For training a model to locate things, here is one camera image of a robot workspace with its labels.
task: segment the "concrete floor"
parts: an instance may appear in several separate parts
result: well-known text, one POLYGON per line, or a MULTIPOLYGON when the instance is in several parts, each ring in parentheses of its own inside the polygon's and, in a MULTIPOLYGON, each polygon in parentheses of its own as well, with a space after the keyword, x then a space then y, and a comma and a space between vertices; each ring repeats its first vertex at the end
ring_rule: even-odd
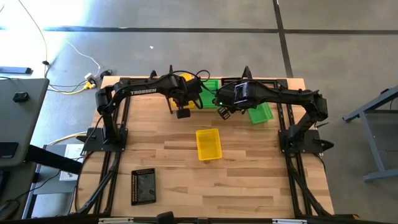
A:
MULTIPOLYGON (((277 28, 271 0, 23 2, 41 26, 277 28)), ((279 4, 286 29, 398 29, 395 0, 279 0, 279 4)), ((33 67, 33 76, 42 76, 44 46, 18 3, 6 1, 0 26, 12 28, 0 31, 0 50, 6 52, 1 62, 33 67)), ((79 83, 88 72, 96 72, 96 65, 65 40, 118 75, 148 75, 153 69, 165 73, 173 64, 231 77, 249 65, 256 77, 286 76, 278 34, 45 32, 45 37, 52 63, 48 77, 59 85, 79 83)), ((324 156, 335 212, 395 223, 398 179, 362 181, 376 165, 361 123, 346 124, 341 117, 398 84, 398 36, 289 34, 286 39, 294 77, 304 78, 307 88, 320 89, 328 100, 330 123, 320 132, 335 143, 324 156)), ((398 109, 398 101, 392 107, 398 109)), ((32 143, 41 146, 85 131, 94 110, 94 91, 72 96, 48 92, 32 143)), ((398 155, 391 158, 397 167, 398 155)), ((53 205, 69 201, 65 195, 39 197, 34 216, 65 213, 67 206, 53 205), (52 211, 44 209, 49 206, 52 211)))

